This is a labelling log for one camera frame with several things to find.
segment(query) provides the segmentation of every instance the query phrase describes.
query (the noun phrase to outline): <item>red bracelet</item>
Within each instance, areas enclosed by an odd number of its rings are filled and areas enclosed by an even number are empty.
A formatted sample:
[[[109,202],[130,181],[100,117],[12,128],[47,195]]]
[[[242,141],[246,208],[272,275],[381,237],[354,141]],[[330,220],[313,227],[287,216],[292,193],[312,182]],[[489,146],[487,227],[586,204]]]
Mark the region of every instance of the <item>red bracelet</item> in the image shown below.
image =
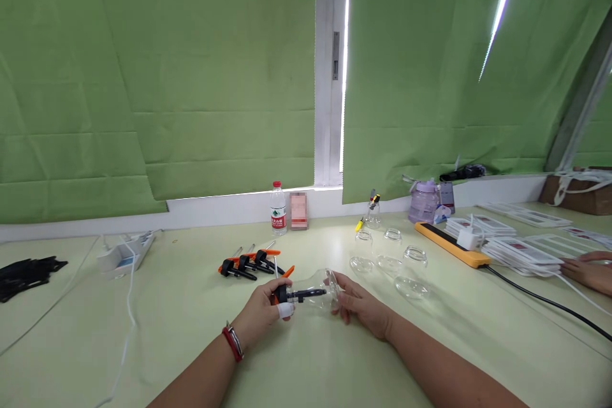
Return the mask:
[[[227,326],[223,327],[221,333],[223,333],[223,336],[225,336],[226,340],[228,340],[228,344],[231,348],[231,352],[234,354],[234,359],[236,359],[236,362],[242,361],[244,354],[242,354],[242,350],[238,347],[238,338],[236,337],[236,333],[234,332],[234,329],[230,327],[229,323]]]

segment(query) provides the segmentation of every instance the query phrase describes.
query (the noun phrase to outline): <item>yellow pen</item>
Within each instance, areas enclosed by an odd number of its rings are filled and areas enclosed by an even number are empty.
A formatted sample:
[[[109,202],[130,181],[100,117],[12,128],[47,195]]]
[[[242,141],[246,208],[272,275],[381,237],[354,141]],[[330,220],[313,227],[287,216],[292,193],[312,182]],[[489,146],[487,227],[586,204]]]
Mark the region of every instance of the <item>yellow pen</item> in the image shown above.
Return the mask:
[[[359,233],[359,230],[361,229],[362,226],[363,226],[363,217],[361,217],[361,220],[359,220],[359,223],[357,224],[357,227],[355,228],[355,233]]]

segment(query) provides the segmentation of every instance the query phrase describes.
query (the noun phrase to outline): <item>purple water bottle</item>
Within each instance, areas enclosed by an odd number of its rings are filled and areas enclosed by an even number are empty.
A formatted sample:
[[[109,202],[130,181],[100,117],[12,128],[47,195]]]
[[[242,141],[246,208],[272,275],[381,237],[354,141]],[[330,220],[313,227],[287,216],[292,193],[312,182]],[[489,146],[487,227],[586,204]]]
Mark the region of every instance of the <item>purple water bottle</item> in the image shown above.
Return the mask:
[[[412,223],[424,221],[434,224],[434,212],[440,204],[438,188],[434,179],[427,182],[415,182],[411,189],[412,200],[408,220]]]

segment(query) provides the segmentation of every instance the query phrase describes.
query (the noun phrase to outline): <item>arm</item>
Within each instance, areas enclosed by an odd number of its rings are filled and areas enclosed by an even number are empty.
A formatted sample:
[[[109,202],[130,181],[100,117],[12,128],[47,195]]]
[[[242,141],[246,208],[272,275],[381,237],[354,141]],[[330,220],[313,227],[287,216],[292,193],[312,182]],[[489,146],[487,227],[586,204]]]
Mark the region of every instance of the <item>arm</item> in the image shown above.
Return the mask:
[[[393,312],[359,284],[340,273],[336,279],[344,289],[340,295],[342,319],[348,324],[353,312],[374,336],[388,341],[434,406],[526,408],[499,382]]]
[[[279,309],[272,305],[272,292],[285,284],[291,285],[291,280],[274,279],[257,287],[244,309],[232,322],[231,326],[234,327],[245,354],[280,317]],[[227,339],[219,335],[148,408],[219,407],[237,365]]]

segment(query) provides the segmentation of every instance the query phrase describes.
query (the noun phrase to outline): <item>hand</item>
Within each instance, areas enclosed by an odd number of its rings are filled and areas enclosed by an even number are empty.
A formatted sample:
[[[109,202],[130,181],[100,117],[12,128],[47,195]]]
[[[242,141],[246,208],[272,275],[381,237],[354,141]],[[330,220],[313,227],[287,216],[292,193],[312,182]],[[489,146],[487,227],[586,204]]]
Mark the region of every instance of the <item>hand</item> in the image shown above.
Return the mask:
[[[231,323],[243,352],[246,353],[280,318],[279,309],[274,304],[273,292],[281,285],[291,286],[292,283],[291,279],[281,277],[255,289],[238,317]]]
[[[601,259],[612,260],[612,252],[606,252],[606,251],[589,252],[588,254],[581,255],[578,259],[580,261],[595,261],[595,260],[601,260]]]
[[[612,254],[607,252],[608,258],[602,258],[601,255],[606,252],[591,252],[590,254],[582,255],[581,259],[596,260],[596,259],[612,259]],[[570,258],[562,258],[564,264],[561,265],[561,272],[564,276],[580,282],[582,285],[592,288],[593,290],[603,293],[604,295],[612,296],[612,266],[610,265],[592,265],[584,261],[578,261]]]
[[[391,325],[397,314],[388,306],[374,298],[370,292],[353,282],[344,274],[334,272],[338,285],[344,289],[339,295],[341,308],[333,311],[340,316],[346,324],[351,322],[351,313],[354,312],[372,334],[381,340],[387,340],[391,333]]]

